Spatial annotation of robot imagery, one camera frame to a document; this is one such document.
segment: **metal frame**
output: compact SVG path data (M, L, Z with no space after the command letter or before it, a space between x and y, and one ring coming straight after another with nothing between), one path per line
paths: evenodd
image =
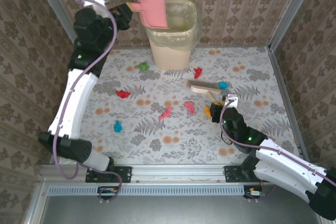
M273 51L277 48L280 41L285 35L286 30L288 29L290 23L294 19L296 13L298 12L303 0L290 0L276 30L274 31L271 40L268 45L270 49Z
M132 166L132 186L231 186L259 185L259 183L227 183L224 176L224 166L219 165L127 165ZM73 174L75 165L64 165L64 172ZM41 221L50 186L79 185L117 186L116 183L86 183L87 170L79 168L75 180L66 180L59 175L55 165L43 165L38 177L37 186L27 212L25 224L38 224Z
M293 131L294 139L297 141L297 144L298 144L299 150L301 150L303 159L309 162L308 152L304 145L304 141L303 141L303 138L300 132L299 124L298 124L298 121L296 120L294 110L293 110L292 104L289 99L289 95L287 92L285 81L283 80L283 77L281 74L279 63L277 61L274 51L270 50L268 51L268 54L269 54L269 58L270 58L273 70L274 70L275 77L278 82L280 94L281 94L283 104L287 112L288 120L289 120L290 126Z
M66 8L64 7L64 5L61 3L60 0L48 0L48 2L49 5L54 10L57 18L61 22L64 30L67 32L69 38L71 39L72 42L74 42L77 35L74 29L72 28L72 21L69 18L68 13L66 12Z
M47 196L99 196L104 186L49 186ZM113 196L110 191L101 193L101 196ZM243 185L161 185L144 186L124 184L118 196L243 196Z

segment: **red toy piece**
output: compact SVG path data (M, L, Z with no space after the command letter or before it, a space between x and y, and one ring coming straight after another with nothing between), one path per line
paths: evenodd
M195 70L194 78L197 79L201 75L202 69L201 68L194 68L194 70Z
M170 116L170 113L172 112L172 110L173 110L173 108L171 108L171 107L166 108L166 110L159 117L159 120L162 120L164 118L168 118Z
M195 114L195 108L193 102L185 102L184 106L188 109L190 114Z
M117 96L119 96L120 98L127 98L131 95L130 92L126 92L126 91L123 91L123 90L120 90L120 91L115 91Z

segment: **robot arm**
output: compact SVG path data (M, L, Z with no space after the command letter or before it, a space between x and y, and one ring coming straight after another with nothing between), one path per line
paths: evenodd
M117 23L118 30L129 28L132 11L127 4L116 6L109 10ZM48 129L48 132L41 132L38 140L44 147L53 152L52 145L55 134L59 129L57 137L57 155L69 158L78 163L92 167L99 171L114 171L113 158L107 157L92 148L90 141L79 139L80 123L89 95L97 83L102 67L106 61L106 56L94 65L88 72L84 70L96 61L105 52L111 43L113 35L113 25L111 19L95 5L93 9L84 8L75 14L74 29L78 35L74 44L75 50L71 55L69 63L68 81L63 99L57 115ZM78 77L81 78L76 83L74 90L71 90ZM59 120L66 107L61 126Z
M247 127L235 107L225 109L221 121L235 146L249 155L241 165L242 176L247 181L255 176L272 182L302 198L320 216L336 218L336 187L326 180L336 182L336 168L326 170L286 151L262 132ZM263 148L252 148L252 145Z

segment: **green toy piece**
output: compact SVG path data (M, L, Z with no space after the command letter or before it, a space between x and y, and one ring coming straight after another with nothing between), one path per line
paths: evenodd
M136 67L141 69L142 71L147 71L149 69L149 66L148 66L147 62L142 62L139 65L137 65Z

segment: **floral tablecloth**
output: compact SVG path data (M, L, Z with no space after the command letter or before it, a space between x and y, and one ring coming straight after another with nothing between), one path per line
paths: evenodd
M135 67L145 61L149 70ZM266 48L197 48L190 66L179 71L156 68L150 49L112 51L85 109L81 138L117 164L241 163L246 155L226 145L219 125L205 115L208 97L186 85L198 67L203 69L200 80L225 81L225 93L239 95L238 111L247 125L298 155ZM122 99L116 90L131 95ZM195 114L183 106L185 101L194 102ZM159 120L168 106L171 116ZM116 120L123 127L120 133L114 131Z

